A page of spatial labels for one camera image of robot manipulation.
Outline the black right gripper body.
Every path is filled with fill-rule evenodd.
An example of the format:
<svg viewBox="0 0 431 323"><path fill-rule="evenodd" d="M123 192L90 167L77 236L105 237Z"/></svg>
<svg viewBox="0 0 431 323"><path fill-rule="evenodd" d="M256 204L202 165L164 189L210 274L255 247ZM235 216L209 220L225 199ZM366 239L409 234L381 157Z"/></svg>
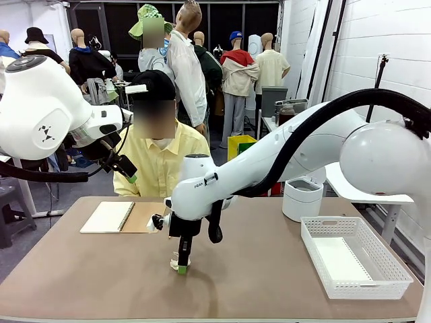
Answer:
<svg viewBox="0 0 431 323"><path fill-rule="evenodd" d="M170 237L194 237L199 235L201 231L201 220L185 220L178 217L176 214L171 214L169 225Z"/></svg>

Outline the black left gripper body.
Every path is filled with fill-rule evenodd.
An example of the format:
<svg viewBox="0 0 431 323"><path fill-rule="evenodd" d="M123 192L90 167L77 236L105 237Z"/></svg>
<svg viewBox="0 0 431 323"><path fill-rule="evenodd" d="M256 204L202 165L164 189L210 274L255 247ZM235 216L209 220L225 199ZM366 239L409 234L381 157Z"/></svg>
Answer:
<svg viewBox="0 0 431 323"><path fill-rule="evenodd" d="M106 161L120 141L121 136L117 132L113 132L96 139L90 145L80 147L79 152L90 161Z"/></svg>

